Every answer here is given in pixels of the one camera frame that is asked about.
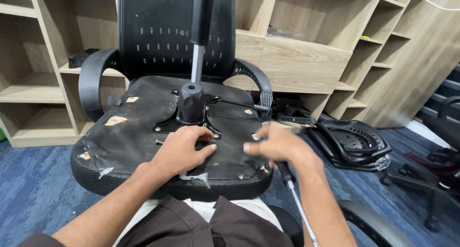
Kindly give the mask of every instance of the carpet floor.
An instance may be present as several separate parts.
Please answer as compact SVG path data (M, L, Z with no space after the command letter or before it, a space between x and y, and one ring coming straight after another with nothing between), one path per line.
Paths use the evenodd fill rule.
M425 157L440 146L409 129L381 131L393 152L389 169L396 171L405 163L417 165L404 154ZM306 136L321 158L324 155ZM0 143L0 246L15 246L34 232L53 234L84 212L101 196L83 189L72 176L69 157L72 146L13 149ZM425 197L415 191L379 183L381 174L339 170L325 162L326 176L337 200L360 202L397 227L417 247L450 247L460 242L460 212L446 210L441 218L442 231L432 233L423 227ZM270 188L260 196L268 205L288 210L300 222L300 215L279 173ZM360 247L376 246L370 238L351 225Z

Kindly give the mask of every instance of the hand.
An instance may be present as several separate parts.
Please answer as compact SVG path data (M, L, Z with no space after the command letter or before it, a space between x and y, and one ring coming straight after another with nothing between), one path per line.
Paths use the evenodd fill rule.
M162 175L170 179L199 166L216 150L215 144L199 151L195 150L197 140L209 141L210 138L214 138L214 134L206 127L181 127L176 132L169 133L152 161L146 164L153 166L153 169L161 171Z
M301 138L279 126L263 126L257 131L257 136L267 140L261 143L244 143L243 150L248 155L262 155L270 158L270 167L273 161L288 161L296 171L315 168L322 169L322 161Z

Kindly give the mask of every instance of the screwdriver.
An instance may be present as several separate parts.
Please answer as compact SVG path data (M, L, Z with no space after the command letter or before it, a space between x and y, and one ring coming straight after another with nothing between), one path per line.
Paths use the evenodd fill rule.
M278 161L275 162L276 166L280 170L281 177L287 186L290 188L292 196L294 197L295 203L297 204L297 208L299 209L300 215L305 222L305 226L307 227L308 234L310 235L311 241L313 242L314 247L319 247L318 241L316 240L316 236L313 233L313 229L311 229L310 223L308 222L307 215L305 215L304 209L302 208L302 204L300 204L299 198L294 190L294 183L296 182L294 174L292 174L291 170L289 169L288 163L285 161Z

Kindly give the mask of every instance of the left hand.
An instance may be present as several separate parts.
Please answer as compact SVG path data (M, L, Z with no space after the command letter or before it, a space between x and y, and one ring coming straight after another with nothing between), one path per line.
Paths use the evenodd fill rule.
M214 134L206 127L181 127L169 133L152 161L146 163L149 166L147 169L161 171L168 178L187 172L202 164L217 149L217 145L211 144L199 151L195 150L197 140L208 141L210 138L214 138Z

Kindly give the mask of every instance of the seat pan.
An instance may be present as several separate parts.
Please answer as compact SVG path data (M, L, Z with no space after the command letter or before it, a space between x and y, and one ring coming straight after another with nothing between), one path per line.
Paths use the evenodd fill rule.
M152 160L161 146L156 145L155 141L164 141L167 137L166 133L154 133L152 129L157 122L174 114L178 97L171 91L180 90L187 82L187 79L145 76L131 84L121 98L121 104L113 106L75 145L72 152L72 170L77 181L88 190L105 195L133 174L139 164ZM253 104L250 94L241 89L205 82L201 86L206 94ZM129 97L138 99L127 103ZM211 189L207 189L203 181L183 181L175 177L158 192L157 198L172 194L178 199L215 201L218 194L228 199L248 199L262 194L270 185L272 173L261 170L261 167L268 167L266 158L248 156L242 150L244 142L255 141L252 133L260 127L256 111L249 114L245 112L246 109L227 103L209 105L209 121L221 131L222 137L211 140L211 144L217 144L217 150L187 175L207 172ZM112 116L124 117L127 121L110 126L107 120ZM202 147L204 144L197 145L197 149ZM84 152L88 152L89 160L80 157ZM112 167L111 173L100 180L95 178L101 170ZM110 179L116 181L107 182L111 185L102 185L103 180ZM250 184L252 190L245 190L246 193L238 195L238 187ZM186 185L190 188L189 193L184 191ZM223 192L213 191L217 190L217 185L223 187ZM226 188L226 185L230 185L230 188L236 187L235 191L227 192L230 188Z
M455 149L460 149L460 124L426 115L423 125Z

